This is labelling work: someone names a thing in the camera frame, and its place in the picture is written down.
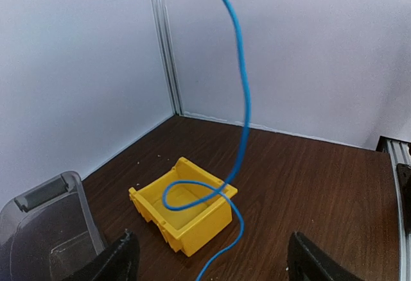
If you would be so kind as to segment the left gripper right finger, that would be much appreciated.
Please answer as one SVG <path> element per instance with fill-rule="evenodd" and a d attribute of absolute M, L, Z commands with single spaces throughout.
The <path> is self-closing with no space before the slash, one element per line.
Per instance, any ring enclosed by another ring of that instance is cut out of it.
<path fill-rule="evenodd" d="M 301 232 L 293 232 L 288 241 L 289 280 L 360 281 Z"/>

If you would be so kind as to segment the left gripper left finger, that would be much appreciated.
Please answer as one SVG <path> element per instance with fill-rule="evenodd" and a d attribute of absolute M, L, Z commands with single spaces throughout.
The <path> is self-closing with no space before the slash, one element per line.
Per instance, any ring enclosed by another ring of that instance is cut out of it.
<path fill-rule="evenodd" d="M 64 280 L 137 280 L 139 241 L 133 231 L 125 233 L 82 269 Z"/>

